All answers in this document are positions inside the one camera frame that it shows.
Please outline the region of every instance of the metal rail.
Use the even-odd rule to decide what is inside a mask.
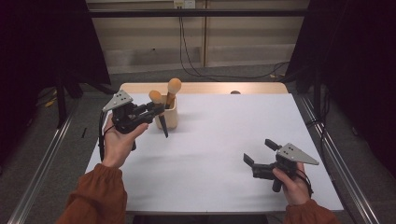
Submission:
[[[17,223],[22,224],[27,218],[30,209],[32,208],[32,205],[35,202],[35,198],[38,192],[40,191],[43,182],[48,174],[50,165],[56,155],[56,152],[58,151],[59,146],[64,140],[64,136],[67,132],[67,129],[69,128],[71,119],[73,118],[73,115],[77,111],[78,102],[79,100],[75,100],[73,102],[69,116],[67,117],[62,127],[55,132],[55,135],[52,138],[51,143],[49,144],[46,154],[44,155],[44,158],[41,160],[40,165],[35,171],[35,175],[30,181],[26,191],[23,193],[23,196],[18,202],[18,205],[15,208],[14,212],[12,213],[7,224],[17,224]]]
[[[302,96],[301,100],[303,102],[306,112],[308,113],[308,116],[312,120],[315,120],[316,116],[311,101],[308,99],[307,96]],[[315,125],[315,128],[318,132],[318,135],[321,136],[324,129],[323,123],[317,123]],[[348,190],[349,195],[352,197],[352,200],[354,201],[359,212],[361,213],[361,217],[364,219],[365,223],[369,223],[369,224],[380,223],[378,218],[375,216],[375,212],[371,207],[371,205],[369,204],[366,196],[361,191],[361,188],[359,187],[352,173],[349,172],[349,169],[347,168],[347,165],[345,164],[343,158],[341,157],[341,154],[339,153],[337,147],[335,146],[334,141],[327,132],[325,132],[323,136],[323,144],[327,152],[329,153],[332,162],[335,165],[335,168],[337,169],[344,184],[346,185],[346,189]]]

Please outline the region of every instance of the hand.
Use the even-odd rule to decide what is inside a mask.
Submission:
[[[105,157],[102,164],[107,167],[120,168],[126,158],[131,153],[134,140],[142,134],[149,125],[142,123],[137,126],[132,132],[123,134],[119,133],[113,126],[113,114],[110,114],[107,118],[107,123],[104,130],[109,129],[105,135]]]
[[[302,173],[304,172],[304,165],[302,163],[297,162],[297,169],[300,170],[297,171],[300,176],[305,176],[305,174]],[[283,182],[283,193],[290,205],[299,205],[309,201],[308,187],[302,179],[298,177],[290,179],[278,168],[275,168],[273,173]]]

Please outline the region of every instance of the white table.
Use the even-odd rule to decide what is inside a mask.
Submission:
[[[147,92],[152,90],[150,84],[144,85]],[[158,89],[161,84],[156,85],[155,90],[166,94]],[[135,104],[149,102],[146,93],[132,96]],[[275,152],[264,144],[265,138],[282,146],[293,143],[319,161],[319,166],[305,166],[315,192],[313,199],[331,210],[343,210],[291,94],[181,91],[177,110],[179,122],[169,137],[151,124],[121,168],[128,192],[127,211],[144,215],[284,211],[287,202],[282,192],[272,191],[273,181],[253,178],[251,168],[243,162],[244,153],[257,163],[275,161]],[[96,147],[87,172],[99,161]]]

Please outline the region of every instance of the orange sleeve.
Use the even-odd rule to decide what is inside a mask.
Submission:
[[[97,164],[78,180],[57,223],[125,223],[122,171]]]
[[[284,224],[339,224],[337,217],[327,208],[319,206],[314,200],[301,205],[288,205]]]

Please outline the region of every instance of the black cable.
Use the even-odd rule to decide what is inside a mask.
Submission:
[[[289,63],[289,62],[277,63],[277,64],[274,65],[274,68],[273,68],[273,70],[272,70],[271,72],[269,72],[269,73],[267,73],[267,74],[264,74],[264,75],[256,76],[256,77],[239,77],[239,76],[225,76],[225,75],[205,75],[205,76],[204,76],[204,75],[202,75],[201,73],[199,73],[199,72],[194,68],[194,66],[193,66],[192,63],[191,63],[190,54],[189,54],[189,52],[188,52],[188,50],[187,50],[187,43],[186,43],[186,38],[185,38],[185,34],[184,34],[184,24],[183,24],[183,18],[182,18],[182,17],[179,18],[179,30],[180,30],[180,51],[179,51],[179,52],[180,52],[180,55],[179,55],[179,56],[180,56],[181,66],[183,67],[183,70],[184,70],[187,74],[189,74],[189,75],[191,75],[191,76],[194,76],[194,77],[206,77],[206,78],[209,78],[209,79],[214,80],[214,81],[217,81],[217,82],[219,82],[219,80],[216,80],[216,79],[214,79],[213,77],[247,78],[247,79],[250,79],[250,78],[254,79],[254,78],[260,78],[260,77],[268,77],[268,76],[272,75],[276,70],[278,70],[279,68],[281,68],[283,65]],[[182,39],[183,39],[183,42],[184,42],[184,49],[185,49],[185,51],[186,51],[187,58],[188,58],[188,60],[189,60],[189,64],[190,64],[192,70],[193,70],[196,74],[190,73],[190,72],[187,71],[187,69],[184,67],[184,64],[183,64],[183,61],[182,61],[182,57],[181,57]]]
[[[111,125],[111,127],[109,127],[107,130],[105,130],[105,132],[103,133],[103,137],[105,137],[105,135],[106,135],[106,133],[110,130],[110,129],[112,129],[112,128],[114,128],[114,124],[113,125]]]
[[[206,77],[206,78],[211,79],[211,80],[213,80],[213,81],[219,82],[218,80],[216,80],[216,79],[214,79],[214,78],[212,78],[212,77],[203,76],[202,74],[200,74],[200,73],[194,68],[194,66],[192,66],[191,59],[190,59],[190,54],[189,54],[189,51],[187,50],[186,37],[184,36],[184,24],[183,24],[183,18],[182,18],[182,17],[179,17],[179,18],[178,18],[178,23],[179,23],[179,30],[180,30],[180,51],[179,51],[179,52],[180,52],[180,55],[179,55],[179,57],[180,57],[180,63],[181,63],[181,66],[183,67],[183,70],[184,70],[187,74],[189,74],[189,75],[191,75],[191,76],[194,76],[194,77]],[[183,60],[182,60],[182,56],[181,56],[182,42],[184,42],[184,50],[186,51],[187,58],[188,58],[188,60],[189,60],[190,66],[191,66],[192,70],[193,70],[197,75],[195,75],[195,74],[193,74],[193,73],[190,73],[190,72],[184,67]]]
[[[103,111],[101,111],[100,118],[99,118],[99,140],[98,140],[99,155],[100,155],[101,161],[103,161],[103,159],[105,158],[105,136],[102,134],[103,117],[104,116],[105,116],[105,113]]]
[[[308,175],[304,172],[304,171],[302,171],[302,170],[300,170],[300,169],[297,169],[297,171],[300,171],[304,176],[305,176],[305,178],[308,178]]]
[[[282,77],[278,82],[281,82],[281,83],[292,82],[292,81],[296,80],[296,78],[299,74],[306,72],[305,70],[308,70],[309,68],[310,68],[310,66],[308,66],[308,65],[302,65],[296,71],[289,73],[287,76]]]
[[[305,175],[305,177],[303,177],[299,174],[295,174],[295,176],[304,181],[304,183],[306,184],[306,187],[308,188],[309,198],[311,198],[312,194],[314,193],[314,191],[312,190],[311,181],[309,180],[308,176],[304,172],[303,172],[303,174]]]

